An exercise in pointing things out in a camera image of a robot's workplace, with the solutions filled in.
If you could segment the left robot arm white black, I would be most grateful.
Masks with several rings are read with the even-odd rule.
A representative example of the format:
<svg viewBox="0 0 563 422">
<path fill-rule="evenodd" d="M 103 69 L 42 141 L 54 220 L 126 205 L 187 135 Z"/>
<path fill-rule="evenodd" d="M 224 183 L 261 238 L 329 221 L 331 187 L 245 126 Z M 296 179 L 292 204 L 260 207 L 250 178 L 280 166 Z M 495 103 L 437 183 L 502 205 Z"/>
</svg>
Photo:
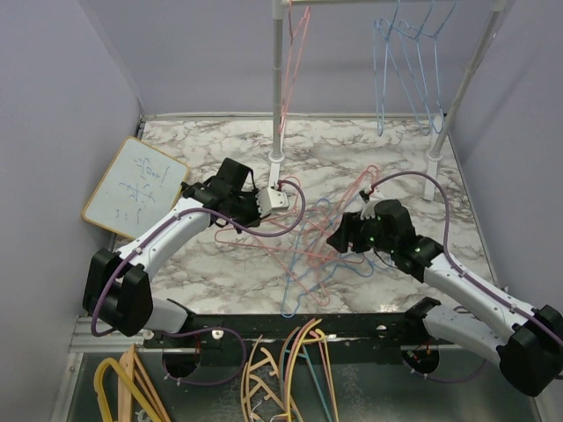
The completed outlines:
<svg viewBox="0 0 563 422">
<path fill-rule="evenodd" d="M 182 183 L 172 209 L 147 232 L 118 251 L 100 249 L 90 263 L 83 307 L 91 315 L 91 334 L 114 331 L 131 337 L 142 330 L 163 331 L 172 345 L 188 345 L 194 325 L 188 310 L 154 298 L 151 282 L 189 240 L 223 220 L 238 230 L 260 224 L 257 186 L 250 167 L 231 158 L 204 182 Z"/>
</svg>

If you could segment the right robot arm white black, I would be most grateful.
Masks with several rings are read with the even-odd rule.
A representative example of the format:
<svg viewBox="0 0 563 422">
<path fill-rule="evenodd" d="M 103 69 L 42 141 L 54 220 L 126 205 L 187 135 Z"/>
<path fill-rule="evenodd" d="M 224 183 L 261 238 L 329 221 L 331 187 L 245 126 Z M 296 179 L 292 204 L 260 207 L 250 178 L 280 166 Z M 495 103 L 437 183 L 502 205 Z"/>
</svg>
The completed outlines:
<svg viewBox="0 0 563 422">
<path fill-rule="evenodd" d="M 418 234 L 399 200 L 371 201 L 346 212 L 327 242 L 340 253 L 382 252 L 395 266 L 468 310 L 462 316 L 434 302 L 407 318 L 406 337 L 462 346 L 494 364 L 529 397 L 538 396 L 562 372 L 562 315 L 552 306 L 523 302 L 476 276 L 443 245 Z"/>
</svg>

